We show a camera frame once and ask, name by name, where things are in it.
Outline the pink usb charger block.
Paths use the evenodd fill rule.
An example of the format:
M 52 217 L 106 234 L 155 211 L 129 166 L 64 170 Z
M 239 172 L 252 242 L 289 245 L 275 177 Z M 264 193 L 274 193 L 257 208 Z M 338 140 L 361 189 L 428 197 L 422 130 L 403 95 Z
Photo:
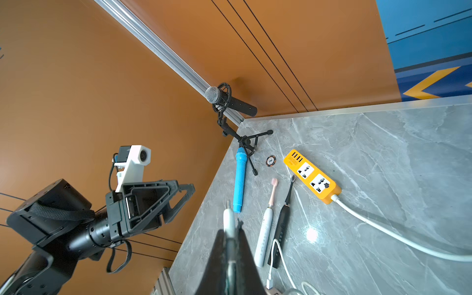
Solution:
M 266 295 L 282 295 L 283 293 L 276 288 L 267 289 L 265 288 Z

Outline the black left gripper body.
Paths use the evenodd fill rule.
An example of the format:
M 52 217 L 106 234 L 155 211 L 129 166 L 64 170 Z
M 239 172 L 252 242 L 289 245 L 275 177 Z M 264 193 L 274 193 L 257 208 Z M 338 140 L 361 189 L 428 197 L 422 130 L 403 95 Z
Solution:
M 129 238 L 172 222 L 181 203 L 171 206 L 170 201 L 180 192 L 177 181 L 156 181 L 129 183 L 122 192 L 108 193 L 105 201 L 110 237 Z

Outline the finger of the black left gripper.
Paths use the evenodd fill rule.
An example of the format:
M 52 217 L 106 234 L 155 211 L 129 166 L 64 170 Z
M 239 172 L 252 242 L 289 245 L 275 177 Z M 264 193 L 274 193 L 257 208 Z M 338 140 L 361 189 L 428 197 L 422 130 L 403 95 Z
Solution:
M 177 192 L 172 194 L 172 198 L 178 193 L 185 192 L 185 194 L 174 207 L 171 208 L 170 204 L 168 204 L 169 209 L 162 215 L 165 224 L 171 223 L 174 220 L 187 201 L 189 201 L 195 193 L 195 187 L 193 184 L 179 184 L 177 189 Z

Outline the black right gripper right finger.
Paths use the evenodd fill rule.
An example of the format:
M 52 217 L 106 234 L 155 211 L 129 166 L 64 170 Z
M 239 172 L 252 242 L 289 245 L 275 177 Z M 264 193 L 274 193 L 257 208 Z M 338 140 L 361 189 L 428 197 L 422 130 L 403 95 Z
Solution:
M 243 221 L 236 224 L 236 295 L 265 295 L 263 283 L 260 279 L 251 253 Z

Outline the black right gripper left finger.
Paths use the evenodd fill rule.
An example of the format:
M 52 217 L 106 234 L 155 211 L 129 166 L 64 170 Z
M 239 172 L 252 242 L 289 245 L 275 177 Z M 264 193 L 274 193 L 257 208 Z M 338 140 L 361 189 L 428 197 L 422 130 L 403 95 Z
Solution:
M 225 295 L 227 291 L 227 237 L 220 229 L 215 237 L 208 263 L 195 295 Z

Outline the black electric toothbrush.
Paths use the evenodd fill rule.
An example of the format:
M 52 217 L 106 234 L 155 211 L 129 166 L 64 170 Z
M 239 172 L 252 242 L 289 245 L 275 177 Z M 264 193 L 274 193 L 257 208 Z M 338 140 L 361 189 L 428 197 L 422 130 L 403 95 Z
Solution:
M 274 240 L 277 240 L 280 246 L 283 246 L 285 236 L 287 233 L 288 223 L 290 220 L 290 200 L 291 200 L 291 192 L 293 188 L 293 184 L 295 182 L 296 176 L 292 175 L 290 179 L 290 188 L 285 199 L 285 203 L 282 206 L 279 214 L 279 219 L 277 221 L 277 226 L 275 229 Z M 275 244 L 274 245 L 274 252 L 271 253 L 271 257 L 268 259 L 268 264 L 272 263 L 273 268 L 278 269 L 281 261 L 281 254 L 280 254 L 279 247 Z

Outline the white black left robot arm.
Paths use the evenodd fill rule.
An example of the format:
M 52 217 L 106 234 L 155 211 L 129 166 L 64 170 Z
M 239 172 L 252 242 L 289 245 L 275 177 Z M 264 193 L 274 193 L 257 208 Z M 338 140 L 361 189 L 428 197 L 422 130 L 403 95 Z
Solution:
M 192 197 L 192 184 L 129 183 L 109 192 L 106 206 L 91 203 L 64 179 L 23 202 L 7 225 L 32 244 L 32 254 L 2 285 L 4 295 L 56 295 L 83 259 L 98 261 L 106 249 L 170 223 Z

